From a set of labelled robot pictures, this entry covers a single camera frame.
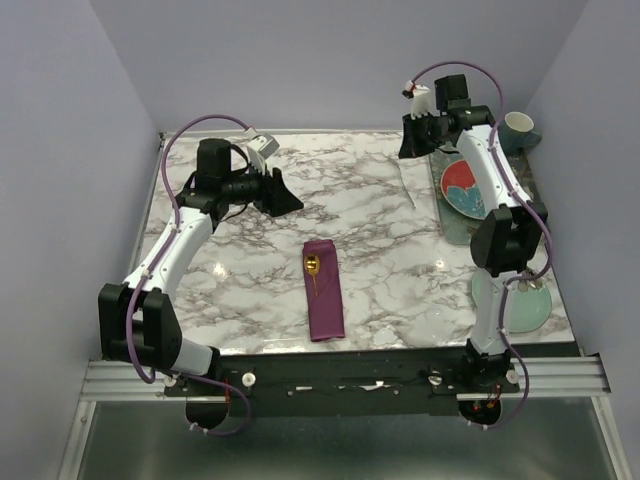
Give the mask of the gold spoon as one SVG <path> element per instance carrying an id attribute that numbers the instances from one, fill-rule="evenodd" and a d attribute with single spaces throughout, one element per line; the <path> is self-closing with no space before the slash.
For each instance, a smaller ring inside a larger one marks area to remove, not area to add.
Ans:
<path id="1" fill-rule="evenodd" d="M 320 258 L 317 254 L 309 254 L 304 258 L 305 271 L 311 276 L 314 296 L 318 296 L 317 275 L 320 271 Z"/>

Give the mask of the purple cloth napkin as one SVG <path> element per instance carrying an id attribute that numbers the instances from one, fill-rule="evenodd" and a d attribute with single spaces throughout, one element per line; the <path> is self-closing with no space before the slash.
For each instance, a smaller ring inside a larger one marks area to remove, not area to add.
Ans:
<path id="1" fill-rule="evenodd" d="M 309 254 L 317 254 L 320 258 L 317 297 L 314 296 L 311 276 L 304 267 L 304 258 Z M 307 241 L 303 245 L 302 257 L 311 341 L 344 338 L 346 336 L 344 308 L 334 242 L 330 239 Z"/>

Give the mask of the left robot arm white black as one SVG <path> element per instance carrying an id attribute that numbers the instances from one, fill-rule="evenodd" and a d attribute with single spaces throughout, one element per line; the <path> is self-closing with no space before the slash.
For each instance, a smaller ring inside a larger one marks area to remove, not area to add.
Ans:
<path id="1" fill-rule="evenodd" d="M 177 209 L 156 244 L 122 283 L 107 284 L 99 292 L 105 358 L 186 373 L 188 384 L 201 395 L 220 387 L 218 350 L 184 338 L 172 302 L 195 254 L 230 206 L 253 205 L 270 217 L 302 209 L 281 170 L 267 164 L 278 148 L 270 135 L 258 135 L 244 148 L 224 139 L 200 141 L 196 169 L 173 196 Z"/>

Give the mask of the aluminium frame rail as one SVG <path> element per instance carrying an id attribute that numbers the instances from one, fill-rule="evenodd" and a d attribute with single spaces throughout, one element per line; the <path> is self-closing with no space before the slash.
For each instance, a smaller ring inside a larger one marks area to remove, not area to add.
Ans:
<path id="1" fill-rule="evenodd" d="M 262 417 L 169 397 L 127 364 L 88 365 L 64 479 L 625 479 L 601 360 L 523 345 L 519 392 L 455 416 Z"/>

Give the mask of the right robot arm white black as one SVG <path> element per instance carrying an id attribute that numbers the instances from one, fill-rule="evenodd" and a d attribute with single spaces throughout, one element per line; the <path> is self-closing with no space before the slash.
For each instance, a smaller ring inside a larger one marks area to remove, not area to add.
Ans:
<path id="1" fill-rule="evenodd" d="M 467 161 L 484 202 L 486 216 L 470 242 L 479 302 L 459 370 L 462 384 L 480 392 L 504 379 L 510 368 L 511 293 L 547 232 L 547 210 L 516 180 L 496 120 L 488 107 L 472 104 L 464 75 L 440 78 L 433 89 L 410 81 L 403 94 L 411 110 L 403 118 L 399 156 L 425 156 L 451 144 Z"/>

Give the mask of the floral teal placemat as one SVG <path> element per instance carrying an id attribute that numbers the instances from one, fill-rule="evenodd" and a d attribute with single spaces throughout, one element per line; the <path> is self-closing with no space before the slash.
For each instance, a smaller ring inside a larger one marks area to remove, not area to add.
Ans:
<path id="1" fill-rule="evenodd" d="M 540 193 L 529 164 L 528 153 L 528 150 L 519 149 L 515 155 L 508 157 L 508 161 L 520 185 L 532 200 L 538 201 Z M 457 153 L 456 149 L 447 144 L 444 148 L 436 150 L 429 156 L 428 165 L 434 184 L 441 230 L 449 243 L 468 246 L 473 233 L 481 224 L 481 220 L 467 216 L 466 211 L 460 213 L 456 210 L 448 202 L 448 198 L 443 194 L 441 188 L 441 178 L 445 170 L 451 164 L 462 159 L 463 157 Z"/>

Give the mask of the dark teal mug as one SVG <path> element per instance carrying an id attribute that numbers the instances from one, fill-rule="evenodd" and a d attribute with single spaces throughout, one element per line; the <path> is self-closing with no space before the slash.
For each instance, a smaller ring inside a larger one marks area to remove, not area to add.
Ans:
<path id="1" fill-rule="evenodd" d="M 498 128 L 501 148 L 505 155 L 516 155 L 520 150 L 535 148 L 542 135 L 535 130 L 535 124 L 527 114 L 508 112 Z"/>

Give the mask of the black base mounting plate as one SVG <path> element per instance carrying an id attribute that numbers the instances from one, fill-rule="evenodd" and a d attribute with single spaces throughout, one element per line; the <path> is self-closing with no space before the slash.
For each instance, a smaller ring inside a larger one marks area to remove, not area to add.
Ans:
<path id="1" fill-rule="evenodd" d="M 507 358 L 474 365 L 463 347 L 223 355 L 220 386 L 180 378 L 169 397 L 220 400 L 233 415 L 262 417 L 431 414 L 455 416 L 463 398 L 520 390 Z M 234 390 L 227 393 L 225 385 Z"/>

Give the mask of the silver fork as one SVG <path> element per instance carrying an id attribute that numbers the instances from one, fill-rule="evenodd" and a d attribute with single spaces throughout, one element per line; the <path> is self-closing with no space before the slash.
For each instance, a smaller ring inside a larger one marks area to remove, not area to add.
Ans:
<path id="1" fill-rule="evenodd" d="M 413 199 L 413 197 L 412 197 L 412 195 L 411 195 L 411 193 L 409 191 L 409 188 L 407 187 L 407 184 L 405 182 L 403 171 L 402 171 L 402 168 L 401 168 L 401 166 L 399 164 L 399 161 L 396 161 L 396 168 L 397 168 L 397 171 L 398 171 L 399 181 L 400 181 L 401 187 L 402 187 L 402 189 L 404 191 L 404 194 L 406 195 L 407 199 L 409 200 L 412 209 L 415 210 L 417 208 L 416 207 L 416 203 L 415 203 L 415 201 L 414 201 L 414 199 Z"/>

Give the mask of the light green plate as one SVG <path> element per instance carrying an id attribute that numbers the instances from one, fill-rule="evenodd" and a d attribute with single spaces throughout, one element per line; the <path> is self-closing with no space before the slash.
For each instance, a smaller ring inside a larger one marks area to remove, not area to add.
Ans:
<path id="1" fill-rule="evenodd" d="M 552 298 L 543 279 L 521 282 L 513 299 L 509 332 L 529 333 L 542 327 L 552 311 Z"/>

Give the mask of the red and teal plate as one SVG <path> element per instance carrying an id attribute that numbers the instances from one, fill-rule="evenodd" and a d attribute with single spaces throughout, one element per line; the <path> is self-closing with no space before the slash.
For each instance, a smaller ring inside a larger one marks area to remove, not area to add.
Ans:
<path id="1" fill-rule="evenodd" d="M 440 179 L 444 199 L 458 213 L 474 220 L 483 220 L 486 209 L 479 187 L 465 159 L 448 165 Z"/>

